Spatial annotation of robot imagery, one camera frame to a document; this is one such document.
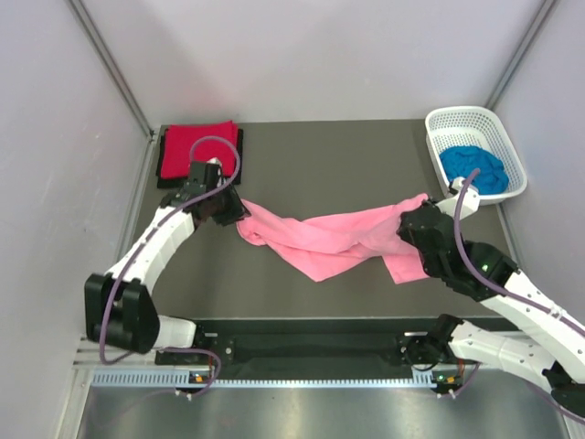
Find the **pink t shirt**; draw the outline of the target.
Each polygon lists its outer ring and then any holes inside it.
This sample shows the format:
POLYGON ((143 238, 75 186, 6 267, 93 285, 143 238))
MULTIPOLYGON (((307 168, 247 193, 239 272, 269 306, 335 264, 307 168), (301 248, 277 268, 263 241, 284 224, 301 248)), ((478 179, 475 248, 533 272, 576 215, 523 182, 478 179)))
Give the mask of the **pink t shirt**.
POLYGON ((383 260, 395 284, 427 277, 419 252, 398 235, 400 215, 428 200, 426 194, 394 205, 313 217, 280 217, 246 200, 250 215, 237 223, 240 237, 267 246, 308 278, 322 282, 375 257, 383 260))

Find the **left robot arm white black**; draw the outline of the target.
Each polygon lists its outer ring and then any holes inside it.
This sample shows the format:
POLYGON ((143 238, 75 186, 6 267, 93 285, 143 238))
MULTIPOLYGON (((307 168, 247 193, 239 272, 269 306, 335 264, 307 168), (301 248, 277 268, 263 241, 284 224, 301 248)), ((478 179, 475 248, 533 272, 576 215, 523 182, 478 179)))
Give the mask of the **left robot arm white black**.
POLYGON ((236 189, 228 185, 207 198, 185 190, 166 196, 132 248, 106 273, 91 274, 84 284, 86 336, 126 355, 175 348, 187 362, 207 354, 206 339, 191 320, 158 314, 154 287, 180 246, 208 219, 228 226, 249 216, 236 189))

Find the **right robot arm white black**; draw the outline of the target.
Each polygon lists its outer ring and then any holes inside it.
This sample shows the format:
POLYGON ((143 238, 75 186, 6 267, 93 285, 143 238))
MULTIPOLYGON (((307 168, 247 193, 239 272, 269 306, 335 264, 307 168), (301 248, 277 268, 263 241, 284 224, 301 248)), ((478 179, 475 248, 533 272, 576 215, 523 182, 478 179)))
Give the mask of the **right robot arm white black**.
POLYGON ((432 278, 496 312, 526 335, 498 336, 442 315, 426 337, 429 355, 500 369, 545 392, 564 412, 584 415, 584 325, 549 299, 491 244, 466 241, 457 220, 425 201, 399 217, 399 237, 413 245, 432 278))

